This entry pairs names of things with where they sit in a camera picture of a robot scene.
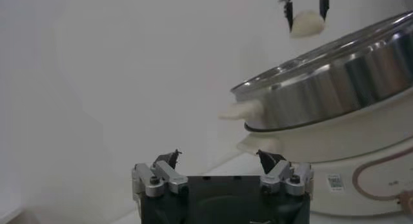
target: white handle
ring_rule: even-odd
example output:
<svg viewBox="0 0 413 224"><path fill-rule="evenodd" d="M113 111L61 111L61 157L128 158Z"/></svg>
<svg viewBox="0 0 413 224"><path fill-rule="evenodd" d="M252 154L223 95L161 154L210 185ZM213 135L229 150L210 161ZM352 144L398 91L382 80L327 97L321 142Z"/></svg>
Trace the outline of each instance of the white handle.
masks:
<svg viewBox="0 0 413 224"><path fill-rule="evenodd" d="M225 120L241 120L253 119L259 117L264 112L263 104L259 100L251 100L246 102L234 103L225 113L222 113L219 118Z"/></svg>

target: barcode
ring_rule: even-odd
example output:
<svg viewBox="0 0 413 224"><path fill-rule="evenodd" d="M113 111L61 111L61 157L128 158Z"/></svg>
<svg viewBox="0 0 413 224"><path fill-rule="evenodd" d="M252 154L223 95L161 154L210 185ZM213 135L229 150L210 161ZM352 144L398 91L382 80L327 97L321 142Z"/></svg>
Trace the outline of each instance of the barcode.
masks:
<svg viewBox="0 0 413 224"><path fill-rule="evenodd" d="M339 174L329 174L327 180L331 191L344 191L343 180Z"/></svg>
<svg viewBox="0 0 413 224"><path fill-rule="evenodd" d="M328 182L330 182L330 187L332 188L341 188L343 186L339 178L329 178Z"/></svg>

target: screw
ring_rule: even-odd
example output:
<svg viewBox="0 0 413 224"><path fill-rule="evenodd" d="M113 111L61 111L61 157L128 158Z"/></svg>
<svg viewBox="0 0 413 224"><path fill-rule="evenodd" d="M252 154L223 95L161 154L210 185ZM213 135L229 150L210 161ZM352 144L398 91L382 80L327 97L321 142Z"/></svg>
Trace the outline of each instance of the screw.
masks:
<svg viewBox="0 0 413 224"><path fill-rule="evenodd" d="M179 188L178 194L179 194L181 197L188 197L188 195L189 195L189 188L188 188L188 186L184 186L184 187Z"/></svg>
<svg viewBox="0 0 413 224"><path fill-rule="evenodd" d="M266 186L266 185L263 185L261 187L261 192L265 195L269 195L269 194L271 194L271 188Z"/></svg>
<svg viewBox="0 0 413 224"><path fill-rule="evenodd" d="M301 179L298 175L294 174L293 176L291 176L290 182L297 185L301 182Z"/></svg>
<svg viewBox="0 0 413 224"><path fill-rule="evenodd" d="M157 185L157 184L159 184L160 181L161 181L161 180L160 180L158 177L156 177L156 176L152 176L152 177L149 179L149 183L150 183L151 185Z"/></svg>

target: white wall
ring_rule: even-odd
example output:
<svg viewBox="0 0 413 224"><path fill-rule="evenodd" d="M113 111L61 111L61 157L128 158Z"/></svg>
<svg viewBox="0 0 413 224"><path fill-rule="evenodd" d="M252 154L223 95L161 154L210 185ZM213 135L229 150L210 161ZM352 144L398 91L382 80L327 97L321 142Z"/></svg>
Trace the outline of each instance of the white wall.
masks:
<svg viewBox="0 0 413 224"><path fill-rule="evenodd" d="M321 36L291 41L277 0L0 0L1 153L39 223L109 223L134 207L134 163L179 148L196 174L237 154L242 122L217 120L232 86L405 9L332 0Z"/></svg>

